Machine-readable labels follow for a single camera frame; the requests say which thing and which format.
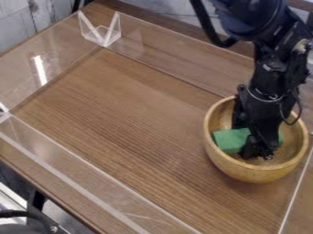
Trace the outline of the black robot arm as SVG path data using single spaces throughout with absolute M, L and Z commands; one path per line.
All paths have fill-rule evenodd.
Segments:
M 303 107 L 313 32 L 287 0 L 213 0 L 225 31 L 255 44 L 255 71 L 237 87 L 233 127 L 248 128 L 240 155 L 271 159 L 280 148 L 279 128 L 294 125 L 292 110 Z

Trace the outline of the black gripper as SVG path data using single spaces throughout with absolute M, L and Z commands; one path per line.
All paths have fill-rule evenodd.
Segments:
M 273 158 L 280 148 L 279 128 L 283 123 L 295 125 L 298 120 L 290 122 L 292 109 L 299 102 L 296 91 L 283 95 L 268 96 L 253 92 L 252 87 L 241 84 L 235 96 L 233 128 L 249 128 L 248 137 L 240 155 L 245 160 L 261 157 Z

